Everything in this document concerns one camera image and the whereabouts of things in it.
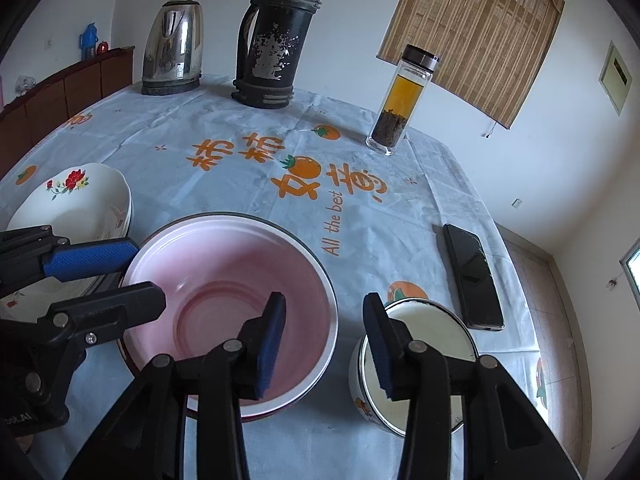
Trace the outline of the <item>person's hand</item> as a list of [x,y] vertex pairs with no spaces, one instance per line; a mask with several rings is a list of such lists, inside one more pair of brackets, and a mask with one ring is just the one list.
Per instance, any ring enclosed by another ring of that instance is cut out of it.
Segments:
[[30,436],[19,437],[15,439],[15,442],[25,454],[28,454],[34,443],[34,436],[31,434]]

